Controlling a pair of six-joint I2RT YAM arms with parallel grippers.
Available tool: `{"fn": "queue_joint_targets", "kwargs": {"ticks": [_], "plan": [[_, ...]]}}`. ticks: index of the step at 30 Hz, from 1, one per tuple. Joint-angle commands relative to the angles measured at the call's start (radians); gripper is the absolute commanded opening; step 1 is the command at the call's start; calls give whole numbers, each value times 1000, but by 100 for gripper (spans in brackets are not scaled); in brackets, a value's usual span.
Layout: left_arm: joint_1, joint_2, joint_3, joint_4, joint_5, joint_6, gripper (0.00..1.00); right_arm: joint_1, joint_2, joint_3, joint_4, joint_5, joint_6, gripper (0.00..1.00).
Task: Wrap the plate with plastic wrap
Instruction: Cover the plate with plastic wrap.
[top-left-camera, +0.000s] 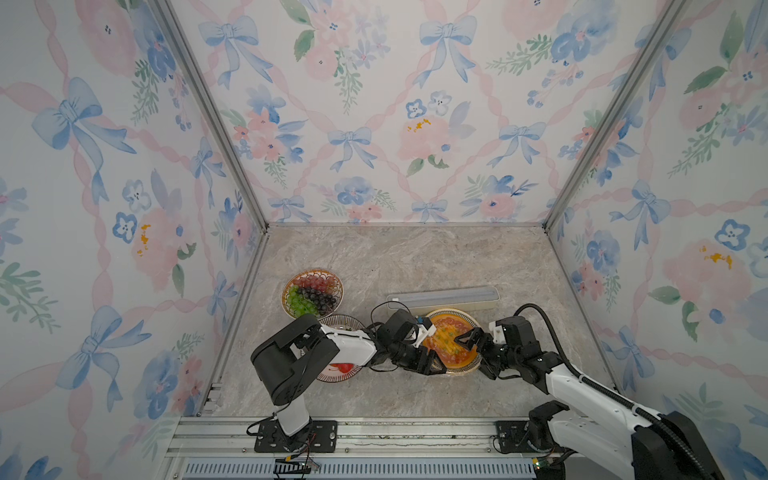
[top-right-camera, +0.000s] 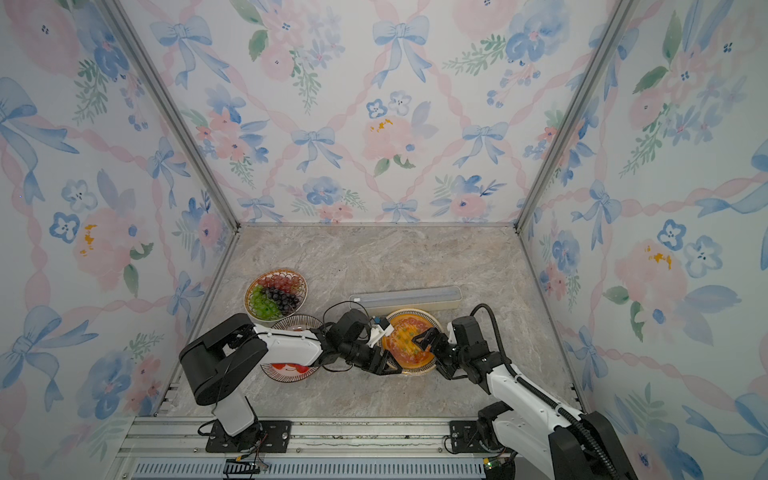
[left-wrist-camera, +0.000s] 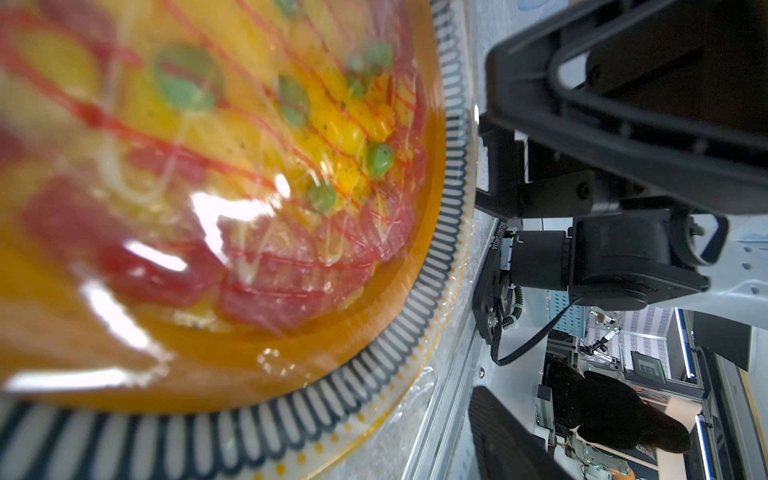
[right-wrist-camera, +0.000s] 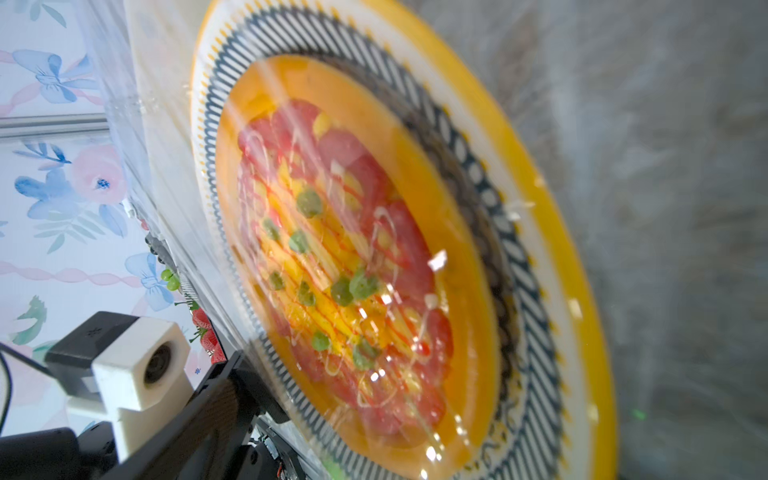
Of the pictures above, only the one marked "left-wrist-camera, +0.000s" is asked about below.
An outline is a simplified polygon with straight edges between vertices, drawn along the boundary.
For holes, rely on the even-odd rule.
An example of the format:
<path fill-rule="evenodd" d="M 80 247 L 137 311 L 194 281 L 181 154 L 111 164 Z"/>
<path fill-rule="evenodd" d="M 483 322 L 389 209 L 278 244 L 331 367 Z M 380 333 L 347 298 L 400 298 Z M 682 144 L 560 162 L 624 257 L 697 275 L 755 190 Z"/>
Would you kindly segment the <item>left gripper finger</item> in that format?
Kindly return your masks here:
<path fill-rule="evenodd" d="M 571 479 L 486 387 L 473 388 L 468 417 L 481 479 Z"/>

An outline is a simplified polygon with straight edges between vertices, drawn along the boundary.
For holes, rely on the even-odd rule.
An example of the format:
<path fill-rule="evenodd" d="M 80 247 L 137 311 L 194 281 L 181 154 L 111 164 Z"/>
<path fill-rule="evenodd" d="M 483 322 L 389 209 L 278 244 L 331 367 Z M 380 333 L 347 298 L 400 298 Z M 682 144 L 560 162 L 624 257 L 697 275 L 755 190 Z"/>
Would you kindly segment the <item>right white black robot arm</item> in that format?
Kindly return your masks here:
<path fill-rule="evenodd" d="M 508 288 L 571 305 L 654 304 L 762 327 L 767 262 L 730 221 L 767 237 L 767 5 L 583 1 L 497 43 L 479 136 L 501 221 L 570 218 L 565 232 L 499 230 L 475 298 L 500 354 Z"/>

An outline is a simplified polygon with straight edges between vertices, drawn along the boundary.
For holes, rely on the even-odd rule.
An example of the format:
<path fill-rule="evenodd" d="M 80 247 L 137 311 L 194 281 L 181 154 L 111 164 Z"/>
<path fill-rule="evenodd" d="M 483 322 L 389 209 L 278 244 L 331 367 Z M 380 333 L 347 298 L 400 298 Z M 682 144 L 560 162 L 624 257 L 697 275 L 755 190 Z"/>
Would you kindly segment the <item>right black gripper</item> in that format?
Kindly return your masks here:
<path fill-rule="evenodd" d="M 767 213 L 765 2 L 584 1 L 496 44 L 485 71 L 479 210 Z"/>

